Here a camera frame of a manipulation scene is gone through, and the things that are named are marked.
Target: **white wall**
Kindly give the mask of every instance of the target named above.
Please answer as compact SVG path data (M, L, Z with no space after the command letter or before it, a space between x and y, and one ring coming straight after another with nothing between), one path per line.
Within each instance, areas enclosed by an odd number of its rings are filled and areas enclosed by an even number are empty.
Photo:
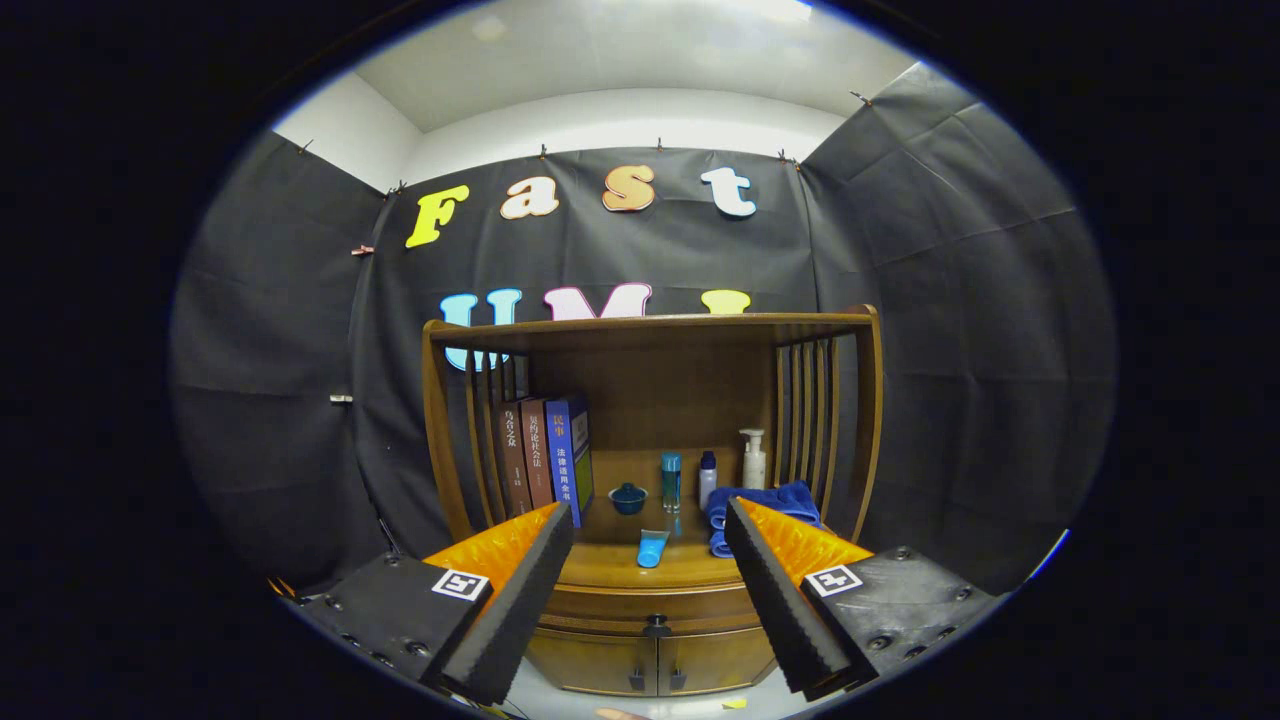
M846 118L735 92L680 88L561 95L474 115L422 136L401 169L412 184L456 170L595 147L739 150L803 161Z
M387 192L422 133L355 73L346 73L276 122L275 132Z

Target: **teacup lid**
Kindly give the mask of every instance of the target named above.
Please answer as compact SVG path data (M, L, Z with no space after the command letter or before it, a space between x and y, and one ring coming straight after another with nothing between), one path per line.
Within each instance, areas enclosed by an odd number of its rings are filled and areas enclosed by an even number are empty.
M634 502L636 500L644 500L645 492L631 483L622 483L621 487L613 489L609 493L613 500L621 500L622 502Z

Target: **pink letter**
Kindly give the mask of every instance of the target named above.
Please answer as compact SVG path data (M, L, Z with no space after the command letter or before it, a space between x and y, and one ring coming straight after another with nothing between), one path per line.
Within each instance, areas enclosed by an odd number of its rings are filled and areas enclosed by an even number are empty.
M653 295L645 283L622 283L613 288L604 304L602 318L637 318L644 315L644 304ZM543 302L552 306L552 320L588 320L595 318L591 304L576 287L558 287L547 291Z

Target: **hand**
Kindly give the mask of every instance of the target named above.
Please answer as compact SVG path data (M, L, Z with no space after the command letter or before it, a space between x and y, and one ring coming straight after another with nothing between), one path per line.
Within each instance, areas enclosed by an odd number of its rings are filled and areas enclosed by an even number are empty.
M612 707L596 707L595 714L604 720L652 720L644 715L636 715L635 712L626 712L622 710L614 710Z

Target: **book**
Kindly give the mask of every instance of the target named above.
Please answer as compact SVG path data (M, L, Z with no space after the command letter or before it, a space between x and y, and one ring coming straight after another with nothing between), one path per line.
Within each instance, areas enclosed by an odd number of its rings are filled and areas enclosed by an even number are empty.
M520 401L520 424L525 434L525 474L534 507L556 502L552 474L547 466L547 398L527 397Z
M502 478L511 498L511 515L524 515L534 509L529 495L529 473L525 469L525 433L520 424L520 404L498 405L498 445L502 447Z
M591 478L591 430L586 415L586 398L571 395L548 400L547 450L556 498L570 506L573 527L582 527L586 509L595 497Z

